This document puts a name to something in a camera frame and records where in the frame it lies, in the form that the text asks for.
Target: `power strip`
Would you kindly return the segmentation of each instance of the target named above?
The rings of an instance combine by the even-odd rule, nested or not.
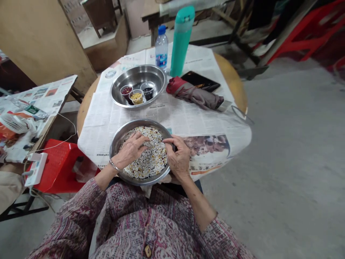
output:
[[[25,187],[30,187],[40,183],[44,166],[46,164],[47,153],[31,153],[28,156],[28,161],[32,161],[30,171],[32,174],[28,176],[25,182]]]

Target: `stainless steel bowl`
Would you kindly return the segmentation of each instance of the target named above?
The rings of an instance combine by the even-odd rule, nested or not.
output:
[[[125,85],[130,85],[133,90],[140,89],[144,82],[152,82],[153,84],[153,98],[144,103],[133,105],[129,103],[120,93],[120,89]],[[152,103],[165,90],[167,85],[166,73],[159,67],[154,65],[141,65],[131,68],[121,74],[112,84],[110,95],[114,103],[118,106],[127,109],[138,109]]]
[[[119,150],[121,145],[122,138],[132,129],[139,127],[139,126],[146,126],[146,127],[152,127],[156,129],[159,133],[161,133],[163,139],[165,138],[171,138],[171,135],[169,131],[164,128],[161,124],[159,124],[156,121],[150,120],[150,119],[137,119],[131,122],[128,122],[124,124],[114,135],[114,139],[112,140],[112,143],[110,145],[110,151],[109,151],[109,157],[115,156]],[[118,174],[118,176],[124,180],[125,182],[136,185],[136,186],[145,186],[145,185],[153,185],[160,180],[162,180],[168,173],[170,172],[170,167],[167,164],[165,168],[157,175],[146,178],[146,179],[136,179],[128,175],[126,170],[123,170]]]

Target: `yellow grains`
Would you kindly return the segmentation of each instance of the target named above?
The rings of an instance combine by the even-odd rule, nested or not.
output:
[[[136,100],[136,99],[139,99],[141,96],[142,96],[141,93],[134,93],[134,94],[131,95],[130,98],[131,98],[132,100]]]

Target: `plastic water bottle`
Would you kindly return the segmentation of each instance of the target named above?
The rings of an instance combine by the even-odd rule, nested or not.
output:
[[[48,114],[46,112],[40,110],[39,108],[31,105],[26,101],[14,98],[11,95],[6,96],[5,100],[11,101],[15,106],[23,109],[24,111],[27,111],[28,113],[31,113],[35,118],[44,120],[48,117]]]
[[[162,68],[166,72],[169,42],[168,37],[165,35],[165,30],[165,25],[158,27],[158,38],[156,40],[156,66]]]
[[[195,18],[193,6],[179,10],[175,19],[170,76],[181,76]]]

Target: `newspaper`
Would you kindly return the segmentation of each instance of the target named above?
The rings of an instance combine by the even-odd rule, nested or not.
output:
[[[171,52],[172,43],[169,44],[168,70]],[[141,110],[133,111],[117,106],[109,94],[112,82],[123,71],[141,64],[155,64],[154,48],[125,56],[101,74],[78,140],[79,149],[99,168],[105,167],[109,161],[109,147],[115,132],[125,123],[140,118],[155,120],[171,134],[184,138],[192,151],[190,174],[195,181],[224,166],[249,145],[251,129],[232,109],[224,113],[205,111],[165,91],[151,105]],[[221,87],[215,93],[236,106],[212,50],[189,45],[183,74],[190,70],[218,82]]]
[[[39,128],[36,134],[32,135],[30,132],[22,134],[12,147],[6,147],[5,142],[0,142],[0,147],[4,150],[4,153],[0,156],[1,163],[3,163],[4,160],[6,160],[6,162],[14,163],[22,163],[24,161],[29,151],[24,150],[23,147],[25,145],[32,145],[32,143],[30,144],[30,141],[33,137],[41,137],[41,133],[48,123],[50,117],[56,116],[60,111],[65,97],[69,93],[76,78],[77,75],[70,76],[56,82],[48,83],[25,92],[12,95],[15,98],[27,101],[37,108],[45,111],[49,115],[49,118],[45,120],[45,122],[42,122],[41,120],[38,121]],[[31,113],[18,108],[10,101],[5,100],[5,97],[0,97],[0,114],[8,112],[21,112],[32,115]]]

